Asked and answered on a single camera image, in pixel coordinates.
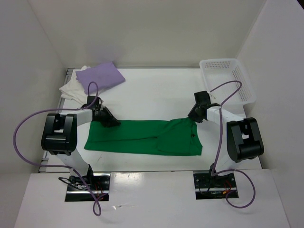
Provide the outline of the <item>green t shirt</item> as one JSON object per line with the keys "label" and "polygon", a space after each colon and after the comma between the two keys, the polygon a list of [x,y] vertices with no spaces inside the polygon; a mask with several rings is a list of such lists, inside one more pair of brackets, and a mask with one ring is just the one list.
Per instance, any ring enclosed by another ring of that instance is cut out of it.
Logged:
{"label": "green t shirt", "polygon": [[161,156],[200,156],[196,123],[189,118],[122,120],[120,126],[91,122],[85,150]]}

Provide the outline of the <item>purple t shirt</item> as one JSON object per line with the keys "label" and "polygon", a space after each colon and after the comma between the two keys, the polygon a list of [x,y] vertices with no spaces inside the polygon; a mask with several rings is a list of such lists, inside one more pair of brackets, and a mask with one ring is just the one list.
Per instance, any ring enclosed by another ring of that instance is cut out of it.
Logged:
{"label": "purple t shirt", "polygon": [[91,82],[96,82],[99,92],[125,82],[124,76],[118,71],[113,62],[102,63],[95,67],[77,71],[76,78],[84,88],[86,95]]}

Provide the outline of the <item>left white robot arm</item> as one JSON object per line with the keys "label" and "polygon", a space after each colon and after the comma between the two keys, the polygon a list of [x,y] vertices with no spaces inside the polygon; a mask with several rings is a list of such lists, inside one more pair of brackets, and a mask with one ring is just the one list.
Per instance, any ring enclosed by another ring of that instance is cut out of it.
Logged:
{"label": "left white robot arm", "polygon": [[121,125],[102,102],[99,97],[89,95],[81,110],[69,114],[48,114],[41,139],[42,149],[58,157],[85,190],[93,188],[96,178],[76,148],[77,128],[86,123],[99,123],[105,128]]}

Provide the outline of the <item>white t shirt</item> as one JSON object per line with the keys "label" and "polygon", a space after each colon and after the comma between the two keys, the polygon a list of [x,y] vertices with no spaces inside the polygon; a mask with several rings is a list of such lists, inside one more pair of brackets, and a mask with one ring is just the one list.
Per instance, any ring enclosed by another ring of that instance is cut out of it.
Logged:
{"label": "white t shirt", "polygon": [[77,71],[84,71],[87,68],[87,66],[83,66],[79,70],[73,70],[70,80],[59,89],[62,98],[67,100],[74,100],[81,105],[87,103],[87,95],[85,94],[85,89],[76,78]]}

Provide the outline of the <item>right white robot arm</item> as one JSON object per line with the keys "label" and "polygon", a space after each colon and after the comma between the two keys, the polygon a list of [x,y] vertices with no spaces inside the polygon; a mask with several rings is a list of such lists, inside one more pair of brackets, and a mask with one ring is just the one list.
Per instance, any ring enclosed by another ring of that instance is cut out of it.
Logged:
{"label": "right white robot arm", "polygon": [[225,110],[220,104],[212,103],[207,91],[195,93],[194,98],[195,105],[188,117],[197,123],[205,120],[220,127],[218,150],[208,176],[209,183],[218,187],[225,181],[224,172],[231,171],[231,169],[216,171],[224,135],[228,155],[235,163],[252,160],[262,155],[264,144],[255,118],[243,118]]}

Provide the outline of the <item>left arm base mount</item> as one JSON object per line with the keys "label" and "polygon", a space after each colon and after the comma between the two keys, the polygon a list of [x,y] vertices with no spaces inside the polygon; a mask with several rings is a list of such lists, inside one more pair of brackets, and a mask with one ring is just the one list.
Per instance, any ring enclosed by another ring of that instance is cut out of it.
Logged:
{"label": "left arm base mount", "polygon": [[[111,174],[106,173],[94,176],[92,183],[85,179],[98,201],[109,201],[110,178]],[[67,185],[65,202],[94,201],[92,195],[79,177],[59,177],[58,180]]]}

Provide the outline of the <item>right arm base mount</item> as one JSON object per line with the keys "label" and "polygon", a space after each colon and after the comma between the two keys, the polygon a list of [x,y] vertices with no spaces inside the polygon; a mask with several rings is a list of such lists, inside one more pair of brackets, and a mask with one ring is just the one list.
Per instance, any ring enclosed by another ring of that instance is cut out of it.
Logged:
{"label": "right arm base mount", "polygon": [[239,198],[235,176],[229,173],[211,176],[211,171],[194,171],[193,180],[196,200]]}

